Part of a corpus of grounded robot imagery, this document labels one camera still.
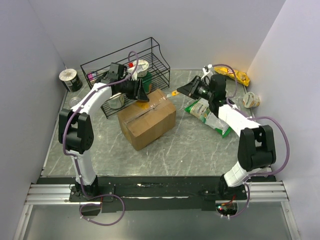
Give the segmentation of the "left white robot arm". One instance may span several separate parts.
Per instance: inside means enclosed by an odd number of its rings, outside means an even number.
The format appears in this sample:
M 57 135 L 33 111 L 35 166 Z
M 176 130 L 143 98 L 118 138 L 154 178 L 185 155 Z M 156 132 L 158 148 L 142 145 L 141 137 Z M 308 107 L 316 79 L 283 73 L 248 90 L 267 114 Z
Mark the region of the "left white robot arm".
M 107 100 L 124 94 L 128 99 L 148 102 L 135 61 L 128 66 L 111 63 L 109 70 L 95 80 L 89 93 L 71 109 L 62 109 L 58 119 L 58 137 L 62 151 L 70 156 L 75 169 L 75 187 L 87 200 L 99 195 L 98 177 L 93 169 L 90 148 L 94 142 L 91 115 Z

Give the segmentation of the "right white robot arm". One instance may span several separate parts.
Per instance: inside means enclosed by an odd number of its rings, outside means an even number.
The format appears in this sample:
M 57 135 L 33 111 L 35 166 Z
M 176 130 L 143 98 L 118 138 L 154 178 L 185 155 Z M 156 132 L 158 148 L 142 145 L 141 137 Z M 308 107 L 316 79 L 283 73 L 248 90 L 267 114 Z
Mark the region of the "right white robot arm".
M 209 83 L 197 75 L 191 82 L 177 88 L 177 92 L 194 100 L 206 100 L 210 112 L 239 136 L 237 162 L 222 176 L 224 184 L 218 187 L 219 195 L 228 200 L 250 174 L 256 174 L 276 162 L 276 148 L 272 127 L 260 125 L 242 115 L 232 101 L 227 101 L 226 85 L 224 75 L 213 74 Z

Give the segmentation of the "brown cardboard express box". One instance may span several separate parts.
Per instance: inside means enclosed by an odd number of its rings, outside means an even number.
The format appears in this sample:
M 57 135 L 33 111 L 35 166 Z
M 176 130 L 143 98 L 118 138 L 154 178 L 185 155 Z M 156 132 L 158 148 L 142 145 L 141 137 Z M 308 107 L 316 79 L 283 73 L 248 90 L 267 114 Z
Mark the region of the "brown cardboard express box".
M 147 96 L 149 102 L 137 101 L 117 113 L 121 131 L 136 151 L 176 124 L 176 107 L 162 90 L 156 89 Z

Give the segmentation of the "yellow utility knife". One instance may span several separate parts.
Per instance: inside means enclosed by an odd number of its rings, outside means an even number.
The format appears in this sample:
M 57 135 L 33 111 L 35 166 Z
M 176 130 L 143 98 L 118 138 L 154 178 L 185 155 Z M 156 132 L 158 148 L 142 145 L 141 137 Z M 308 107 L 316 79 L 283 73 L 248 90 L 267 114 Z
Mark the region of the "yellow utility knife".
M 179 94 L 180 94 L 180 93 L 175 90 L 175 91 L 172 91 L 172 92 L 168 93 L 168 94 L 166 95 L 166 98 L 175 97 L 175 96 L 177 96 L 177 95 L 179 95 Z

